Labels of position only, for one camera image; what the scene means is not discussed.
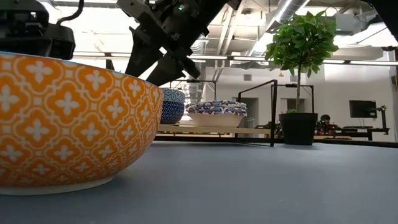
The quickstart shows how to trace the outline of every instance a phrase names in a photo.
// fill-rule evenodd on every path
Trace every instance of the green leaves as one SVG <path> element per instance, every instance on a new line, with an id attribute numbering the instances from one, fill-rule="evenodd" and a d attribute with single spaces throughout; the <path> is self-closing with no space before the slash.
<path id="1" fill-rule="evenodd" d="M 266 60 L 273 58 L 274 64 L 289 70 L 292 76 L 297 75 L 294 69 L 298 66 L 308 70 L 307 77 L 318 73 L 323 60 L 338 50 L 333 44 L 336 23 L 323 18 L 325 13 L 294 15 L 281 25 L 273 43 L 267 46 Z"/>

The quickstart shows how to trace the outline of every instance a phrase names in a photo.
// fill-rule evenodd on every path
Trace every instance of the monitor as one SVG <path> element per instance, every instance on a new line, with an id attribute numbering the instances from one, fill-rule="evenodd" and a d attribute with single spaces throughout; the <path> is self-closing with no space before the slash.
<path id="1" fill-rule="evenodd" d="M 351 118 L 377 118 L 376 102 L 371 100 L 350 100 Z"/>

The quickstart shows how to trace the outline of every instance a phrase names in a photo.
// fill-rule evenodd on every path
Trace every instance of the wooden shelf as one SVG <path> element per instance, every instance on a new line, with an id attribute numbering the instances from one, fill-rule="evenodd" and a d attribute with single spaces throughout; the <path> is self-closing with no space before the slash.
<path id="1" fill-rule="evenodd" d="M 235 134 L 270 134 L 270 129 L 254 129 L 254 128 L 207 128 L 207 127 L 181 127 L 160 125 L 159 131 L 167 131 L 174 133 L 235 133 Z"/>

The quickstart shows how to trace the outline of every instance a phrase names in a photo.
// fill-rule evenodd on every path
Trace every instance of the orange bowl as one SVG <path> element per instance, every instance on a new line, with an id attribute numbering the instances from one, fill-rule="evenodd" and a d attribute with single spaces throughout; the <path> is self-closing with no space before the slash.
<path id="1" fill-rule="evenodd" d="M 107 183 L 155 138 L 160 88 L 52 58 L 0 52 L 0 194 Z"/>

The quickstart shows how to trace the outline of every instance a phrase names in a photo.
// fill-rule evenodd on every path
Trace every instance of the table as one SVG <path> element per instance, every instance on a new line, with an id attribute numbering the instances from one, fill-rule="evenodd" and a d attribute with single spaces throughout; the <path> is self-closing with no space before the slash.
<path id="1" fill-rule="evenodd" d="M 155 142 L 97 188 L 0 196 L 1 224 L 396 224 L 398 149 Z"/>

